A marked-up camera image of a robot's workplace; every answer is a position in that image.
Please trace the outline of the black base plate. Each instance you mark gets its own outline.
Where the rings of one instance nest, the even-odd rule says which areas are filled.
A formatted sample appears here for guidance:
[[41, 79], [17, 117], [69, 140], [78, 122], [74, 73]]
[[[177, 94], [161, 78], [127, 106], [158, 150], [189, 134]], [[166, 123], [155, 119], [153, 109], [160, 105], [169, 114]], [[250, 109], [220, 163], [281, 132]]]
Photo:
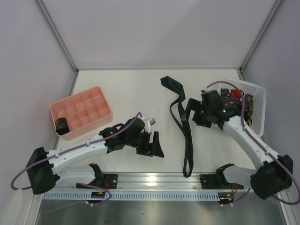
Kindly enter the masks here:
[[218, 174], [201, 174], [200, 175], [200, 183], [202, 186], [202, 189], [205, 190], [212, 190], [212, 189], [232, 189], [237, 188], [238, 190], [244, 189], [244, 186], [241, 184], [235, 184], [229, 183], [223, 175]]
[[104, 189], [116, 189], [118, 183], [118, 175], [117, 174], [96, 174], [95, 176], [85, 179], [84, 182], [81, 181], [79, 183], [76, 183], [76, 188], [89, 188], [83, 184], [104, 188]]

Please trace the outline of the white plastic basket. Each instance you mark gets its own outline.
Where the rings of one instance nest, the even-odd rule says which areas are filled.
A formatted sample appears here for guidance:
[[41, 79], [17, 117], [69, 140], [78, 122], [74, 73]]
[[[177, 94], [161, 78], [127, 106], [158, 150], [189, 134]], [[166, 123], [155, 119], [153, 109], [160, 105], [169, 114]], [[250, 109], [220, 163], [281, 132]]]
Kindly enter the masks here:
[[[243, 91], [242, 99], [246, 94], [253, 96], [254, 108], [252, 114], [252, 125], [249, 126], [259, 137], [262, 137], [264, 132], [265, 110], [266, 110], [266, 90], [262, 86], [226, 78], [224, 82], [217, 84], [217, 91], [221, 95], [221, 89], [237, 89]], [[241, 115], [241, 110], [237, 110], [237, 114]]]

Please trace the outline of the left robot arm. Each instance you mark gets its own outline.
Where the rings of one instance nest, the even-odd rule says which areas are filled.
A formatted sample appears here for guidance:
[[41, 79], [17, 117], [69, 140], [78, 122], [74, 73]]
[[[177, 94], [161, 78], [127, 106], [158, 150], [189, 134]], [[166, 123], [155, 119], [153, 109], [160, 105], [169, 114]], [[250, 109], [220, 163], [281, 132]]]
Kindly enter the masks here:
[[83, 160], [122, 150], [129, 146], [138, 155], [164, 158], [159, 132], [151, 132], [153, 118], [131, 118], [107, 127], [99, 134], [70, 148], [33, 151], [26, 167], [33, 194], [44, 194], [54, 187], [90, 188], [101, 186], [104, 175], [97, 164], [75, 167]]

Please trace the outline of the pink compartment tray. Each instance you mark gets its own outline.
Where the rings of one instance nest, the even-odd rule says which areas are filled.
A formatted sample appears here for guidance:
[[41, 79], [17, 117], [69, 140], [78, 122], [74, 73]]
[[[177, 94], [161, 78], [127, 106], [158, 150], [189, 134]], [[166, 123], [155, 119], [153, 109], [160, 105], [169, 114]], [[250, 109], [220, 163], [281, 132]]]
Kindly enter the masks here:
[[52, 103], [50, 112], [54, 129], [58, 118], [67, 118], [70, 132], [65, 135], [56, 133], [65, 140], [77, 138], [113, 120], [112, 110], [99, 86]]

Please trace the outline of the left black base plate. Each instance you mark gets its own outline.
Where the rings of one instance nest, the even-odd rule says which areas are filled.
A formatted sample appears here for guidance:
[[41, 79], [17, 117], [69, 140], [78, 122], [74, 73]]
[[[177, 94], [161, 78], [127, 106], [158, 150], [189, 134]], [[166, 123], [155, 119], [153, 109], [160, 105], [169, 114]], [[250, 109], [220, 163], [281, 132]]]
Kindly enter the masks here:
[[85, 179], [84, 182], [81, 181], [79, 183], [76, 183], [76, 188], [89, 188], [83, 184], [104, 188], [104, 189], [116, 189], [118, 183], [118, 175], [117, 174], [96, 174], [95, 176]]

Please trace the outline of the rolled dark brown tie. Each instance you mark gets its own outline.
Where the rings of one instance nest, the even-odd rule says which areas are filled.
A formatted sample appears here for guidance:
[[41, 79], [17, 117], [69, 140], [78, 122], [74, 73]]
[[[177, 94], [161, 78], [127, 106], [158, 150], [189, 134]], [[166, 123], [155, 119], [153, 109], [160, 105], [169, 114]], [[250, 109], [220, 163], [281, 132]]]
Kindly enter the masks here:
[[55, 131], [58, 135], [65, 135], [70, 132], [67, 118], [61, 117], [55, 121]]

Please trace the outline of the red tie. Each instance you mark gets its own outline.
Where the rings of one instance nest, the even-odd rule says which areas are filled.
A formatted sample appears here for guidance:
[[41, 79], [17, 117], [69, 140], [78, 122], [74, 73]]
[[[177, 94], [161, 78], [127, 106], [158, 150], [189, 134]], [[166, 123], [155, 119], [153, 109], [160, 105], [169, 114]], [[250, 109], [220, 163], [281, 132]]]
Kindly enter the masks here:
[[231, 94], [232, 94], [232, 96], [235, 97], [237, 100], [241, 100], [241, 99], [242, 99], [242, 96], [244, 95], [242, 90], [237, 90], [237, 89], [232, 89], [232, 90], [231, 90]]

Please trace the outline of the dark green tie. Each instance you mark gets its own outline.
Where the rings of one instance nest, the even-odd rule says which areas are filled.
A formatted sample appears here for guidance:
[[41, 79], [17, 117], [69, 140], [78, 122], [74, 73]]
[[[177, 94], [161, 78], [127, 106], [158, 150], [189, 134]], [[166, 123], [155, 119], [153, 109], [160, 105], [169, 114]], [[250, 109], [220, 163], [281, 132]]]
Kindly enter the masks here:
[[182, 118], [184, 116], [185, 109], [182, 105], [182, 102], [186, 99], [184, 88], [180, 82], [172, 79], [169, 76], [165, 76], [165, 77], [161, 78], [160, 81], [161, 81], [161, 85], [163, 87], [167, 88], [168, 90], [170, 90], [178, 95], [178, 98], [175, 101], [173, 101], [170, 105], [170, 113], [185, 138], [185, 155], [184, 155], [184, 163], [183, 163], [183, 176], [185, 178], [188, 178], [192, 175], [193, 168], [194, 168], [194, 147], [193, 147], [193, 140], [192, 140], [190, 124], [187, 120], [179, 121], [178, 119], [176, 119], [176, 117], [172, 111], [172, 107], [177, 104], [177, 109], [178, 109], [180, 118]]

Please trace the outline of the floral navy tie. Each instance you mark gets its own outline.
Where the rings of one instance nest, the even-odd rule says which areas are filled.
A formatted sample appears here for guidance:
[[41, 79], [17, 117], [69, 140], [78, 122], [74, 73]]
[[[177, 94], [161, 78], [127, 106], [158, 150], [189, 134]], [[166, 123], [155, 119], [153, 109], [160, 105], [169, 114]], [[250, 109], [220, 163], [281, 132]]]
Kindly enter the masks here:
[[233, 97], [229, 89], [221, 89], [221, 100], [225, 106], [231, 105], [237, 110], [242, 109], [242, 101]]

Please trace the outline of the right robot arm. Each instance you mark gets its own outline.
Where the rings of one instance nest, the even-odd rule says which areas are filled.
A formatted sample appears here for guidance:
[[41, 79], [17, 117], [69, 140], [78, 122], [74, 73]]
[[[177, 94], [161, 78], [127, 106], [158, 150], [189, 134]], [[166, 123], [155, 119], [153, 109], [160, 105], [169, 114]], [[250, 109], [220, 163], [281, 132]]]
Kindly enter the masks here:
[[292, 185], [293, 160], [268, 147], [246, 124], [232, 105], [224, 105], [216, 90], [204, 91], [202, 100], [189, 99], [183, 119], [194, 111], [193, 122], [210, 128], [213, 124], [232, 137], [251, 159], [254, 169], [236, 165], [220, 167], [228, 183], [250, 187], [261, 199], [267, 199]]

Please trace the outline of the brown patterned tie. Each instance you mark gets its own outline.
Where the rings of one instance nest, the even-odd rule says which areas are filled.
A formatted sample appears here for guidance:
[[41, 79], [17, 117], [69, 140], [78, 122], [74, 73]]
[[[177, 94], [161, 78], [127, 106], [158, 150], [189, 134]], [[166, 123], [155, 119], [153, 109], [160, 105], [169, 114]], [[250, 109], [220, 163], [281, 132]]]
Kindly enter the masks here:
[[245, 100], [244, 120], [249, 126], [251, 126], [252, 125], [251, 117], [254, 108], [253, 96], [250, 94], [246, 94], [244, 96], [244, 100]]

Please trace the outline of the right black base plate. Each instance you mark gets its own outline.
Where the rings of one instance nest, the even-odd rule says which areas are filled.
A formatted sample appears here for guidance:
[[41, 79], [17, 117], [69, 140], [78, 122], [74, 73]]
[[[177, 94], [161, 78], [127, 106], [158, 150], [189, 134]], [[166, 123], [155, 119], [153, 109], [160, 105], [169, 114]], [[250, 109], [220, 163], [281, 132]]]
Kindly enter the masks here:
[[212, 189], [232, 189], [237, 188], [238, 190], [244, 189], [244, 186], [241, 184], [235, 184], [229, 183], [223, 175], [218, 174], [201, 174], [200, 175], [200, 183], [202, 186], [202, 189], [205, 190], [212, 190]]

